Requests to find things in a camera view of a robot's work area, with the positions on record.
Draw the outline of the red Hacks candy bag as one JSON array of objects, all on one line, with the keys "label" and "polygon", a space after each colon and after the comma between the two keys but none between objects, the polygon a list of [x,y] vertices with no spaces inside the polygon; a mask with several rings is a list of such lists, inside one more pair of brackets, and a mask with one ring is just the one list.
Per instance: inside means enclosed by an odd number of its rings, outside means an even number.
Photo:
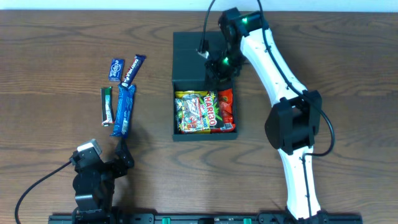
[{"label": "red Hacks candy bag", "polygon": [[235,130],[236,124],[233,117],[233,90],[227,89],[218,92],[221,115],[224,126],[211,129],[211,133],[230,133]]}]

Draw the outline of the blue Oreo cookie pack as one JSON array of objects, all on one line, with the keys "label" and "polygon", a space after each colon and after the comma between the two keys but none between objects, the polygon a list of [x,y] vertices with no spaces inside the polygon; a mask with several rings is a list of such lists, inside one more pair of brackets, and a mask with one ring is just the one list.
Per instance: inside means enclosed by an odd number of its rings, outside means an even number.
[{"label": "blue Oreo cookie pack", "polygon": [[127,88],[122,85],[118,86],[118,106],[116,110],[116,118],[114,128],[111,136],[121,137],[126,139],[128,137],[131,113],[134,104],[134,94],[136,86],[131,85]]}]

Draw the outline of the Haribo gummy bag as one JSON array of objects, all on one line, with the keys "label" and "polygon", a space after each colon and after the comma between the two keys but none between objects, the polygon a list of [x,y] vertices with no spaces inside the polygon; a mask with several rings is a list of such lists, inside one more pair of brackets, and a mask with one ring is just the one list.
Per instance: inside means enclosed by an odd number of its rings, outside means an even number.
[{"label": "Haribo gummy bag", "polygon": [[217,91],[176,91],[175,109],[182,134],[208,134],[224,126]]}]

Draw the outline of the yellow Hacks candy bag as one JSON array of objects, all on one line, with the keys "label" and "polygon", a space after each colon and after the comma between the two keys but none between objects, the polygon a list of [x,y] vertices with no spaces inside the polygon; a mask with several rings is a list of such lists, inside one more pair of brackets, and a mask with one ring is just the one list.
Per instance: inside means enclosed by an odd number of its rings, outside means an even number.
[{"label": "yellow Hacks candy bag", "polygon": [[181,133],[194,133],[204,130],[200,100],[207,91],[176,91],[175,115]]}]

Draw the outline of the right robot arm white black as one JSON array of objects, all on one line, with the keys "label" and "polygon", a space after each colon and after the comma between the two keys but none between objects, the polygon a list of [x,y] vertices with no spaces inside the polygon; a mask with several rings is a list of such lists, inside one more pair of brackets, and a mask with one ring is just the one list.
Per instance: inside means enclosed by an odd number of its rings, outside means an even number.
[{"label": "right robot arm white black", "polygon": [[226,48],[206,61],[207,81],[216,85],[232,79],[245,60],[254,67],[271,103],[264,129],[284,166],[287,211],[297,222],[319,221],[311,158],[321,116],[319,92],[308,91],[292,73],[262,12],[242,15],[232,8],[222,13],[218,25]]}]

